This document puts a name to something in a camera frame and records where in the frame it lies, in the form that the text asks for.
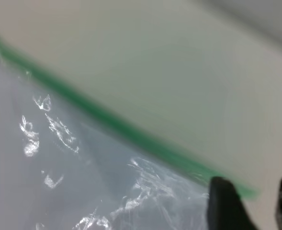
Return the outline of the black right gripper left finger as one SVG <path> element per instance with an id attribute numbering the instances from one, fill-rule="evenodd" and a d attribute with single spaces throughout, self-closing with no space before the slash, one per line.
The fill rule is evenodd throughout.
<path id="1" fill-rule="evenodd" d="M 210 180 L 207 225 L 209 230 L 257 228 L 249 218 L 234 185 L 223 177 Z"/>

